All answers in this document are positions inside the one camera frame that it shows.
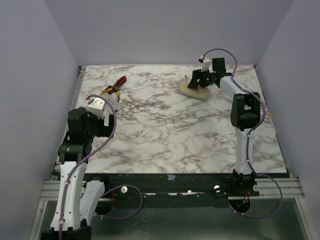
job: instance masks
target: cable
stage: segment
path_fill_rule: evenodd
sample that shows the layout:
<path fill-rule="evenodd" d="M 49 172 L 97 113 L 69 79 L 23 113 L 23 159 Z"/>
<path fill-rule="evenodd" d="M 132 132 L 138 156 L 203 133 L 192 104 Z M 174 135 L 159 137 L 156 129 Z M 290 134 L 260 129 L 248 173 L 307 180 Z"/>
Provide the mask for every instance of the cable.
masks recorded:
<path fill-rule="evenodd" d="M 73 169 L 70 171 L 70 173 L 68 174 L 68 177 L 66 178 L 66 183 L 70 182 L 70 178 L 72 177 L 73 173 L 75 172 L 75 170 L 85 161 L 87 161 L 92 155 L 96 154 L 99 150 L 101 150 L 105 145 L 107 145 L 107 143 L 112 139 L 112 137 L 115 134 L 116 131 L 116 126 L 117 126 L 117 117 L 116 117 L 116 111 L 115 109 L 112 107 L 112 105 L 106 100 L 104 99 L 102 96 L 99 95 L 89 95 L 86 100 L 90 99 L 90 98 L 99 98 L 102 99 L 111 109 L 112 114 L 114 116 L 114 124 L 113 124 L 113 129 L 112 132 L 110 134 L 110 136 L 108 137 L 108 139 L 101 144 L 101 146 L 99 146 L 97 149 L 95 149 L 93 152 L 91 152 L 88 156 L 84 157 L 81 161 L 79 161 L 74 167 Z M 68 186 L 69 184 L 65 184 L 64 185 L 64 189 L 63 189 L 63 194 L 62 194 L 62 200 L 61 200 L 61 209 L 60 209 L 60 219 L 59 219 L 59 240 L 63 240 L 62 239 L 62 230 L 63 230 L 63 221 L 64 221 L 64 212 L 65 212 L 65 206 L 66 206 L 66 197 L 67 197 L 67 190 L 68 190 Z"/>
<path fill-rule="evenodd" d="M 99 215 L 99 214 L 97 214 L 97 213 L 95 212 L 93 216 L 99 216 L 101 219 L 104 218 L 104 219 L 112 219 L 112 220 L 124 220 L 124 219 L 129 219 L 129 218 L 133 217 L 134 215 L 136 215 L 136 214 L 140 211 L 140 209 L 141 209 L 141 207 L 142 207 L 143 199 L 144 199 L 143 196 L 142 196 L 142 193 L 141 193 L 140 189 L 137 188 L 136 186 L 134 186 L 134 185 L 128 185 L 128 184 L 116 186 L 116 187 L 110 189 L 109 191 L 106 191 L 101 197 L 104 197 L 105 195 L 113 192 L 113 191 L 116 190 L 116 189 L 120 189 L 120 188 L 122 188 L 122 187 L 130 187 L 130 188 L 134 188 L 135 190 L 138 191 L 138 193 L 139 193 L 139 195 L 140 195 L 140 204 L 139 204 L 139 207 L 135 210 L 135 212 L 132 213 L 132 214 L 130 214 L 130 215 L 128 215 L 128 216 L 120 216 L 120 217 L 103 216 L 103 215 Z"/>
<path fill-rule="evenodd" d="M 257 172 L 255 171 L 254 167 L 252 166 L 252 164 L 251 164 L 250 161 L 249 161 L 249 160 L 250 160 L 250 159 L 249 159 L 249 141 L 250 141 L 250 134 L 251 134 L 251 132 L 252 132 L 253 130 L 257 129 L 257 128 L 264 122 L 264 120 L 265 120 L 265 118 L 266 118 L 266 105 L 264 104 L 264 102 L 263 102 L 257 95 L 255 95 L 253 92 L 251 92 L 251 91 L 249 91 L 249 90 L 246 90 L 246 89 L 244 89 L 243 87 L 241 87 L 241 85 L 238 84 L 238 83 L 236 82 L 236 80 L 234 79 L 235 72 L 236 72 L 237 66 L 238 66 L 238 62 L 237 62 L 236 57 L 235 57 L 231 52 L 229 52 L 228 50 L 225 50 L 225 49 L 223 49 L 223 48 L 213 48 L 213 49 L 210 49 L 209 51 L 205 52 L 205 53 L 202 55 L 202 56 L 203 56 L 203 59 L 205 58 L 206 54 L 208 54 L 208 53 L 210 53 L 210 52 L 212 52 L 212 51 L 216 51 L 216 50 L 224 51 L 224 52 L 230 54 L 230 55 L 233 57 L 233 60 L 234 60 L 234 69 L 233 69 L 233 72 L 232 72 L 232 74 L 231 74 L 231 81 L 232 81 L 241 91 L 243 91 L 243 92 L 245 92 L 245 93 L 248 93 L 248 94 L 252 95 L 254 98 L 256 98 L 256 99 L 259 101 L 259 103 L 261 104 L 261 106 L 262 106 L 262 112 L 263 112 L 263 113 L 262 113 L 262 118 L 261 118 L 260 122 L 259 122 L 256 126 L 254 126 L 253 128 L 251 128 L 251 129 L 249 130 L 248 134 L 247 134 L 245 157 L 246 157 L 246 161 L 247 161 L 249 167 L 251 168 L 252 172 L 253 172 L 257 177 L 265 177 L 265 178 L 268 178 L 268 179 L 270 179 L 271 181 L 273 181 L 273 182 L 275 183 L 275 185 L 277 186 L 277 188 L 279 189 L 279 193 L 280 193 L 280 204 L 279 204 L 278 208 L 277 208 L 274 212 L 272 212 L 272 213 L 270 213 L 270 214 L 268 214 L 268 215 L 265 215 L 265 216 L 253 216 L 253 215 L 248 215 L 248 214 L 240 213 L 240 212 L 236 211 L 231 205 L 230 205 L 230 208 L 233 210 L 233 212 L 234 212 L 235 214 L 238 214 L 238 215 L 243 216 L 243 217 L 252 218 L 252 219 L 265 219 L 265 218 L 269 218 L 269 217 L 272 217 L 272 216 L 276 215 L 276 214 L 280 211 L 280 209 L 281 209 L 281 207 L 282 207 L 282 205 L 283 205 L 284 198 L 283 198 L 282 190 L 281 190 L 279 184 L 277 183 L 277 181 L 274 180 L 271 176 L 269 176 L 269 175 L 267 175 L 267 174 L 264 174 L 264 173 L 257 173 Z"/>

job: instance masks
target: table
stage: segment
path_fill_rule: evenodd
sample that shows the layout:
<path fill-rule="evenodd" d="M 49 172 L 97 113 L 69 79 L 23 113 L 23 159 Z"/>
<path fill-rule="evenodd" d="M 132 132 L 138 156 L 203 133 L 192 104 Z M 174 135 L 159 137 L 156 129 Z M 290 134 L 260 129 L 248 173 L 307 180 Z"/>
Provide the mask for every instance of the table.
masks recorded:
<path fill-rule="evenodd" d="M 181 81 L 200 66 L 88 66 L 77 106 L 122 76 L 121 110 L 109 144 L 89 159 L 86 173 L 231 173 L 236 135 L 231 125 L 232 99 L 217 86 L 203 102 L 178 93 Z M 253 65 L 240 65 L 235 79 L 253 92 L 262 90 Z M 93 149 L 105 138 L 95 138 Z M 257 172 L 285 173 L 285 162 L 272 120 L 255 131 L 253 167 Z"/>

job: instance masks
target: pliers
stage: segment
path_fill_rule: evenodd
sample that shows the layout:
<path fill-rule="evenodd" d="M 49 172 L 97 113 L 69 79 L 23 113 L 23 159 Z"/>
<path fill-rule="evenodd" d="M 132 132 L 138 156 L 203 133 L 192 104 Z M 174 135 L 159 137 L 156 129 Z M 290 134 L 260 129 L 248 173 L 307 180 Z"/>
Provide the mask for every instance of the pliers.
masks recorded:
<path fill-rule="evenodd" d="M 103 95 L 105 93 L 108 94 L 113 94 L 116 93 L 116 101 L 119 102 L 120 100 L 120 93 L 119 93 L 119 88 L 125 84 L 127 81 L 127 78 L 125 76 L 120 77 L 113 86 L 109 85 L 107 86 L 101 93 L 100 95 Z"/>

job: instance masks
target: gray wall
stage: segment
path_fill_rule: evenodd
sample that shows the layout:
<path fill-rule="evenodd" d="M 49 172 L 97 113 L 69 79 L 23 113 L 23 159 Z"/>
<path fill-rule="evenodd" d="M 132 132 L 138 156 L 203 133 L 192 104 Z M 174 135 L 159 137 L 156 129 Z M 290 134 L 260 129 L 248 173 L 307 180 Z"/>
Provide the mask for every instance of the gray wall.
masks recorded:
<path fill-rule="evenodd" d="M 257 74 L 289 170 L 299 176 L 320 236 L 320 2 L 295 0 Z"/>
<path fill-rule="evenodd" d="M 211 48 L 256 64 L 292 0 L 45 2 L 79 65 L 198 64 Z"/>
<path fill-rule="evenodd" d="M 0 238 L 25 240 L 79 68 L 42 0 L 1 0 L 0 32 Z"/>

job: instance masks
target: beige sponge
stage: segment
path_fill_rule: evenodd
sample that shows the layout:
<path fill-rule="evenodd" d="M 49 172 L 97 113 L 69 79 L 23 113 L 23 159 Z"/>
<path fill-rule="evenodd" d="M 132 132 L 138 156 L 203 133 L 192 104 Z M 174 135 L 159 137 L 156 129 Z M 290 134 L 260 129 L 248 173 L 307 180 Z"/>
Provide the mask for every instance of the beige sponge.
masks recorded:
<path fill-rule="evenodd" d="M 201 101 L 206 101 L 210 96 L 210 90 L 208 88 L 199 87 L 198 89 L 189 89 L 186 81 L 180 83 L 178 92 L 187 97 L 199 99 Z"/>

